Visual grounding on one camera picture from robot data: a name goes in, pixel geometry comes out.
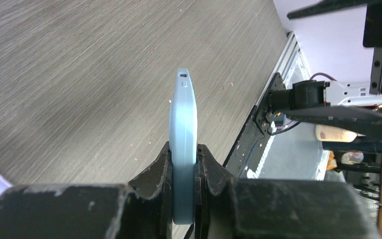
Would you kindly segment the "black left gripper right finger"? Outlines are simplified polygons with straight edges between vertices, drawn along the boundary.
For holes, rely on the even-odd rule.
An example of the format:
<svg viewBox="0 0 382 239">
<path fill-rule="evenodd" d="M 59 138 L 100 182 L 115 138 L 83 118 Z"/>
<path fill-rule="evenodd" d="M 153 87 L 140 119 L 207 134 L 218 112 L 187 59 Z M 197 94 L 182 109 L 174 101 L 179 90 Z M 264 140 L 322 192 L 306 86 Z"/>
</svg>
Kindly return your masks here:
<svg viewBox="0 0 382 239">
<path fill-rule="evenodd" d="M 347 183 L 242 179 L 197 147 L 196 239 L 378 239 L 361 196 Z"/>
</svg>

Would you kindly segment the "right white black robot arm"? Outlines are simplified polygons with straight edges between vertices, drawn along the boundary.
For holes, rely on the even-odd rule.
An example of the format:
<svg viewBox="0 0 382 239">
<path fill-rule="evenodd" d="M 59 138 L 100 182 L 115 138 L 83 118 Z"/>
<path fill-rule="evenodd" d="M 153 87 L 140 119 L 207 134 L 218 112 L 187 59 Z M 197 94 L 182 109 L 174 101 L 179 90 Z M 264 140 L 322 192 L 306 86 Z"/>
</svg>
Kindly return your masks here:
<svg viewBox="0 0 382 239">
<path fill-rule="evenodd" d="M 299 110 L 293 120 L 352 130 L 382 140 L 382 0 L 277 0 L 312 71 L 335 77 L 330 108 Z"/>
</svg>

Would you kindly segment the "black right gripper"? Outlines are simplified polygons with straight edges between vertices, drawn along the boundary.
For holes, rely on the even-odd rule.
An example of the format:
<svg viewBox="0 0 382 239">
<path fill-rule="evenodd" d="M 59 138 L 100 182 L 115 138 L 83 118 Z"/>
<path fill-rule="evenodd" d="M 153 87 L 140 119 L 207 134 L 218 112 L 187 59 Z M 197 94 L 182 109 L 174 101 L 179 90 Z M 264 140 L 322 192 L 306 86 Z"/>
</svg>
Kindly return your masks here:
<svg viewBox="0 0 382 239">
<path fill-rule="evenodd" d="M 368 0 L 321 0 L 290 11 L 289 20 L 326 14 L 368 4 Z M 373 48 L 370 93 L 382 95 L 382 2 L 368 5 L 363 46 Z M 354 106 L 326 106 L 286 112 L 290 120 L 333 126 L 382 140 L 382 113 Z"/>
</svg>

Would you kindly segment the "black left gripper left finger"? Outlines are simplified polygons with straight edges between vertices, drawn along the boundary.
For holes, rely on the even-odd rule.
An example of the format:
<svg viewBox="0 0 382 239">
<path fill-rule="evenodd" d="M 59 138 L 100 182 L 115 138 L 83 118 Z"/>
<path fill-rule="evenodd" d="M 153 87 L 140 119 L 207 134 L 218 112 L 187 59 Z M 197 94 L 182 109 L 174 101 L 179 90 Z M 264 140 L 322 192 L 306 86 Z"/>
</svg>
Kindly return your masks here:
<svg viewBox="0 0 382 239">
<path fill-rule="evenodd" d="M 125 184 L 14 186 L 0 195 L 0 239 L 169 239 L 171 182 L 165 144 Z"/>
</svg>

